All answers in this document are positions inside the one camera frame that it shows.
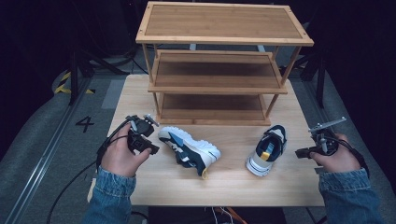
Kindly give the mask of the wooden three-tier shoe rack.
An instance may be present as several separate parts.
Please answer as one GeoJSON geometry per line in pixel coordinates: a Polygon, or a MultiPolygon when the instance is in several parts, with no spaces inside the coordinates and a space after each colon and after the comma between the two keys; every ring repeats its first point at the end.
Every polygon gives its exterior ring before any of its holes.
{"type": "Polygon", "coordinates": [[[289,73],[276,52],[314,42],[288,6],[149,2],[137,31],[165,124],[267,125],[289,73]]]}

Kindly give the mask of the yellow and black floor tape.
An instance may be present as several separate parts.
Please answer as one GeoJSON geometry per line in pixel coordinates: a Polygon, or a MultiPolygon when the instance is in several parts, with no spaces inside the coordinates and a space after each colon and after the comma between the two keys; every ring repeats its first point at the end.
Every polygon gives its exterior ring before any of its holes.
{"type": "MultiPolygon", "coordinates": [[[[71,77],[71,72],[66,72],[66,73],[62,76],[62,78],[61,78],[61,80],[60,80],[58,86],[55,88],[54,93],[60,93],[60,92],[62,92],[62,93],[71,94],[71,93],[72,93],[71,89],[67,89],[66,86],[65,86],[67,80],[68,80],[70,77],[71,77]]],[[[87,89],[87,90],[85,91],[85,93],[88,93],[88,94],[95,94],[95,93],[96,93],[96,90],[95,90],[95,89],[87,89]]]]}

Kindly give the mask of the person's left hand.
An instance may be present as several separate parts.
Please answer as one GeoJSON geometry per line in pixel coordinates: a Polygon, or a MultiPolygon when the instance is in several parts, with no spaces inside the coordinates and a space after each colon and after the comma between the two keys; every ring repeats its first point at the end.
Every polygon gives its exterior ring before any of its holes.
{"type": "Polygon", "coordinates": [[[151,152],[150,148],[139,154],[129,150],[127,136],[130,129],[131,124],[127,123],[111,138],[101,161],[102,168],[115,175],[134,177],[139,166],[149,158],[151,152]]]}

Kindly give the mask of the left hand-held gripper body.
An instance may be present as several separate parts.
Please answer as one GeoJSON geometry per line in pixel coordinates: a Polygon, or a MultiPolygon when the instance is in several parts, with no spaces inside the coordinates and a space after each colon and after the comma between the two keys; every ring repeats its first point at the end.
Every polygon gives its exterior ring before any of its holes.
{"type": "Polygon", "coordinates": [[[131,129],[128,132],[129,137],[149,137],[154,132],[154,126],[159,124],[151,117],[150,114],[139,118],[137,115],[127,116],[126,120],[131,123],[131,129]]]}

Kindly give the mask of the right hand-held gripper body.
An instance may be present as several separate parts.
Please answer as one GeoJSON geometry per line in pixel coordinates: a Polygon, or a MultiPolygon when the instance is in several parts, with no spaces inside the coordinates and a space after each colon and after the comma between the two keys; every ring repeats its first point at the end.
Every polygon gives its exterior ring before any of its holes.
{"type": "Polygon", "coordinates": [[[310,128],[308,131],[311,133],[311,138],[316,145],[309,148],[309,150],[324,156],[331,156],[334,154],[338,149],[338,141],[331,127],[346,120],[345,117],[341,117],[333,121],[318,123],[315,127],[310,128]]]}

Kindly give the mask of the metal floor rail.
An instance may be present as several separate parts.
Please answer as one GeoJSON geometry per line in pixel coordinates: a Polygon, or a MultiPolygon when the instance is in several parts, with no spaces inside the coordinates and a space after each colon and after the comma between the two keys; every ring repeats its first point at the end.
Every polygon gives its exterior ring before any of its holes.
{"type": "Polygon", "coordinates": [[[55,94],[17,134],[0,161],[0,224],[21,224],[39,189],[43,189],[44,194],[38,197],[35,206],[38,214],[45,217],[53,210],[66,183],[57,184],[52,180],[44,184],[43,179],[51,170],[55,156],[63,151],[68,158],[72,156],[66,133],[78,109],[93,96],[90,83],[88,79],[82,82],[80,94],[73,103],[66,93],[55,94]]]}

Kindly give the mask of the person's right hand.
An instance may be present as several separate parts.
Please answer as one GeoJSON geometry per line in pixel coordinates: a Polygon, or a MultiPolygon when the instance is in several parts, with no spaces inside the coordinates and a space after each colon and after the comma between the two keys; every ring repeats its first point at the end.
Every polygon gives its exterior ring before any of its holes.
{"type": "Polygon", "coordinates": [[[331,156],[324,156],[317,152],[311,152],[310,157],[322,165],[329,173],[346,173],[361,168],[360,163],[352,152],[345,146],[339,145],[337,151],[331,156]]]}

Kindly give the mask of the black metal stand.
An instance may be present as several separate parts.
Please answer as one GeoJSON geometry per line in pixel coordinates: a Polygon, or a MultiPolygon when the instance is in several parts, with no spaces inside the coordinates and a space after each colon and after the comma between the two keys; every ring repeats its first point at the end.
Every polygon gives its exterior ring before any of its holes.
{"type": "Polygon", "coordinates": [[[304,64],[303,72],[300,74],[300,78],[303,81],[311,81],[314,75],[317,75],[317,86],[316,86],[316,100],[320,108],[324,107],[323,104],[323,91],[325,81],[325,60],[320,53],[312,53],[303,56],[298,59],[294,68],[304,64]]]}
{"type": "Polygon", "coordinates": [[[71,78],[71,96],[69,104],[73,105],[77,100],[80,90],[78,89],[78,72],[84,77],[92,77],[93,69],[90,64],[90,60],[95,61],[99,65],[102,65],[105,69],[111,71],[116,75],[127,75],[127,72],[121,71],[115,65],[106,62],[87,50],[74,48],[70,51],[70,78],[71,78]]]}

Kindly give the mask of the white and navy sneaker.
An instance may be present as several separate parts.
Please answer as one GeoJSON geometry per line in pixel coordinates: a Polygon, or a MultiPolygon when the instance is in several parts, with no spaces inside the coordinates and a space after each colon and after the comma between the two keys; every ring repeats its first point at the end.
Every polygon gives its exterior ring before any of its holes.
{"type": "Polygon", "coordinates": [[[282,125],[269,128],[246,160],[247,169],[256,176],[266,176],[273,163],[283,154],[287,145],[286,129],[282,125]]]}
{"type": "Polygon", "coordinates": [[[202,179],[208,179],[208,167],[221,156],[216,146],[206,140],[194,140],[178,127],[163,127],[158,137],[175,152],[178,164],[185,168],[194,167],[202,179]]]}

